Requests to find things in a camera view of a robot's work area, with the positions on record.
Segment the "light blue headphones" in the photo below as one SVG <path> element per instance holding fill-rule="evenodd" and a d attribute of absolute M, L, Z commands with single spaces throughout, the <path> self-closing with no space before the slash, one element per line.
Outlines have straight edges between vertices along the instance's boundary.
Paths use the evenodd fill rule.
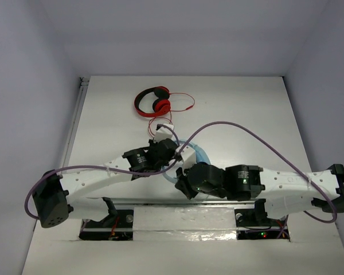
<path fill-rule="evenodd" d="M 210 160 L 209 160 L 209 157 L 208 155 L 206 154 L 206 152 L 201 148 L 199 147 L 198 145 L 194 144 L 194 143 L 188 143 L 186 140 L 180 140 L 179 143 L 180 145 L 178 145 L 177 141 L 176 140 L 171 140 L 173 142 L 174 145 L 176 145 L 177 147 L 179 147 L 180 145 L 184 145 L 184 146 L 191 146 L 191 148 L 193 148 L 196 152 L 196 159 L 197 159 L 197 162 L 196 163 L 199 163 L 199 162 L 204 162 L 206 164 L 210 164 Z M 182 164 L 176 162 L 176 164 L 178 168 L 182 167 Z"/>

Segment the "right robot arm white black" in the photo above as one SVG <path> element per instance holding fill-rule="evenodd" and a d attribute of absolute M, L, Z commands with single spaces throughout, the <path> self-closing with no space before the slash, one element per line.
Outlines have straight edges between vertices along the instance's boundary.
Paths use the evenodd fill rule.
<path fill-rule="evenodd" d="M 341 164 L 301 175 L 243 164 L 221 169 L 199 162 L 186 170 L 177 169 L 176 174 L 175 188 L 187 199 L 203 193 L 229 201 L 254 201 L 253 218 L 260 225 L 316 208 L 344 213 Z"/>

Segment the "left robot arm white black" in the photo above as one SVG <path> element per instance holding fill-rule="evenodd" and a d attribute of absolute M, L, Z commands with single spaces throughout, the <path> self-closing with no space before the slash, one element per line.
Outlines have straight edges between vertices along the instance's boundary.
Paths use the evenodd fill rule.
<path fill-rule="evenodd" d="M 74 202 L 116 183 L 162 174 L 175 159 L 179 142 L 170 138 L 133 149 L 101 166 L 80 165 L 50 170 L 32 187 L 32 197 L 43 228 L 63 223 L 75 212 Z"/>

